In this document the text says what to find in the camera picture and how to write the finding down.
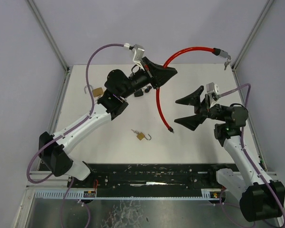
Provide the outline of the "silver cable lock keys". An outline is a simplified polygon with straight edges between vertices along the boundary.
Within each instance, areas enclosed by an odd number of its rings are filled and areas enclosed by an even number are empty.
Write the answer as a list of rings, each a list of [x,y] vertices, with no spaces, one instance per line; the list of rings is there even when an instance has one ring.
[[[227,59],[226,62],[224,63],[224,71],[226,71],[228,65],[230,64],[231,60]]]

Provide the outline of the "black Kaijing padlock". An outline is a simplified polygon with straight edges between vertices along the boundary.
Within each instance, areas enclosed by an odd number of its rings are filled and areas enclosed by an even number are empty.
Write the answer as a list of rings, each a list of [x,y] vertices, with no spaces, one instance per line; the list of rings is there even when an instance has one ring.
[[[144,92],[143,90],[138,90],[134,93],[134,97],[141,97],[144,95]]]

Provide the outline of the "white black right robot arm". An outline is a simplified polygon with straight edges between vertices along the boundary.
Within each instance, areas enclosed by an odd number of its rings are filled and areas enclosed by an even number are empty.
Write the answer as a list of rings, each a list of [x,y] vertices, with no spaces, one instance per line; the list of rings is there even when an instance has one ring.
[[[246,83],[230,91],[220,93],[215,83],[200,86],[193,93],[176,100],[177,104],[191,105],[194,115],[175,120],[195,131],[206,119],[221,121],[215,124],[214,136],[236,164],[241,177],[229,168],[216,170],[216,181],[237,198],[242,215],[248,222],[283,217],[285,227],[285,187],[273,179],[251,155],[244,140],[244,128],[248,119],[246,104],[224,106],[218,100],[227,95],[250,88]]]

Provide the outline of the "black-headed key bunch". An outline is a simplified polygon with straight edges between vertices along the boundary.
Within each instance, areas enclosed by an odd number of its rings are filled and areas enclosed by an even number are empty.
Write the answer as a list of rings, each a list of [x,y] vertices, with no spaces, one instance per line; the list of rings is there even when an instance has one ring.
[[[143,91],[144,91],[145,93],[149,93],[150,90],[152,90],[152,86],[148,86],[148,87],[146,87],[146,88],[143,89]]]

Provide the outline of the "small brass padlock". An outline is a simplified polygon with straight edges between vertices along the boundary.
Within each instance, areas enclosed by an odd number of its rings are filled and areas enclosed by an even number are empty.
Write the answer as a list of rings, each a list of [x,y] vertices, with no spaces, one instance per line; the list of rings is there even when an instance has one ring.
[[[140,131],[137,131],[137,130],[133,130],[133,129],[131,131],[136,134],[136,137],[140,141],[143,140],[143,139],[146,139],[147,141],[150,141],[152,139],[152,137],[149,134],[145,135],[144,133],[142,133]]]

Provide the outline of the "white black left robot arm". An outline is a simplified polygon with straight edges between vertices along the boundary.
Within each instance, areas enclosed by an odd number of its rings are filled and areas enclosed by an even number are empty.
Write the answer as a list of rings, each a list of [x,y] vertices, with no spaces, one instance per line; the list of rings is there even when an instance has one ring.
[[[56,177],[67,174],[85,180],[91,171],[84,162],[70,158],[71,151],[91,132],[119,116],[128,106],[127,97],[148,85],[158,89],[176,74],[175,68],[155,64],[147,57],[130,76],[120,69],[110,71],[104,84],[106,90],[90,111],[61,131],[40,135],[39,158]]]

